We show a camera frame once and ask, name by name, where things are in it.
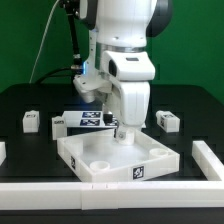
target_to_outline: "white card with marker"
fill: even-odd
[[[64,111],[67,127],[80,128],[115,128],[117,119],[113,117],[112,123],[105,124],[102,111]]]

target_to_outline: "circular hole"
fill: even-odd
[[[90,169],[99,172],[99,171],[105,171],[110,169],[110,164],[105,161],[95,161],[90,164]]]
[[[162,148],[155,148],[149,151],[150,155],[156,158],[168,156],[168,150]]]

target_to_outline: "black cable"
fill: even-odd
[[[67,67],[67,68],[58,68],[58,69],[55,69],[53,71],[50,71],[48,72],[47,74],[45,74],[43,77],[39,78],[35,84],[41,84],[45,79],[47,78],[51,78],[51,77],[67,77],[67,76],[74,76],[73,74],[71,75],[54,75],[55,73],[58,73],[58,72],[62,72],[62,71],[71,71],[71,68]]]

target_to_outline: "white foam block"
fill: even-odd
[[[40,125],[39,111],[26,112],[23,117],[23,132],[33,133],[38,132]]]
[[[192,156],[210,181],[224,181],[224,166],[204,141],[194,141]]]
[[[0,142],[0,166],[4,162],[5,158],[6,158],[5,143]]]
[[[67,136],[67,125],[63,117],[52,118],[52,138],[57,140],[58,138]]]
[[[170,111],[158,111],[156,117],[157,124],[167,133],[179,132],[180,119]]]

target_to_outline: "cable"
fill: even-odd
[[[37,58],[36,58],[36,60],[35,60],[34,66],[33,66],[33,70],[32,70],[32,74],[31,74],[29,83],[32,83],[33,76],[34,76],[34,73],[35,73],[35,70],[36,70],[36,66],[37,66],[37,63],[38,63],[40,54],[41,54],[41,52],[42,52],[42,49],[43,49],[43,45],[44,45],[45,38],[46,38],[46,36],[47,36],[48,28],[49,28],[49,25],[50,25],[50,23],[51,23],[52,16],[53,16],[53,14],[54,14],[54,11],[55,11],[55,9],[56,9],[56,7],[57,7],[59,1],[60,1],[60,0],[57,0],[57,1],[55,2],[55,4],[54,4],[53,7],[52,7],[52,10],[51,10],[51,12],[50,12],[50,15],[49,15],[49,17],[48,17],[48,21],[47,21],[47,24],[46,24],[46,27],[45,27],[45,30],[44,30],[44,35],[43,35],[43,37],[42,37],[42,41],[41,41],[41,44],[40,44],[40,49],[39,49],[39,52],[38,52],[38,54],[37,54]]]
[[[51,77],[68,77],[68,76],[74,76],[73,74],[71,75],[54,75],[55,73],[58,73],[58,72],[62,72],[62,71],[71,71],[71,68],[58,68],[58,69],[55,69],[51,72],[48,72],[46,75],[44,75],[43,77],[41,77],[40,79],[38,79],[35,84],[40,84],[41,82],[43,82],[45,79],[47,78],[51,78]]]

